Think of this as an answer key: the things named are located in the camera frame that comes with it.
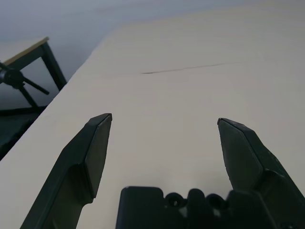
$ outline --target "table leg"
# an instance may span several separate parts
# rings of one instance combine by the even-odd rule
[[[66,79],[64,78],[61,69],[48,45],[48,43],[44,43],[42,46],[42,49],[44,51],[43,56],[41,57],[44,64],[46,65],[47,69],[49,70],[56,86],[59,90],[61,90],[64,85],[67,84]]]

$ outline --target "black metal table frame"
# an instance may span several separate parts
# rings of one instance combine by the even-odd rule
[[[64,85],[67,84],[67,81],[61,72],[61,69],[51,51],[51,48],[48,45],[48,42],[43,43],[34,50],[10,63],[8,66],[20,71],[40,57],[42,58],[58,90],[60,91]]]

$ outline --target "table surface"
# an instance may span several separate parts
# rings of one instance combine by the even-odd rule
[[[0,42],[0,62],[13,63],[48,40],[48,37],[43,37],[17,42]]]
[[[106,164],[78,229],[115,228],[125,186],[225,197],[219,117],[254,129],[305,194],[303,12],[270,2],[112,33],[0,161],[0,227],[22,224],[64,146],[107,112]]]

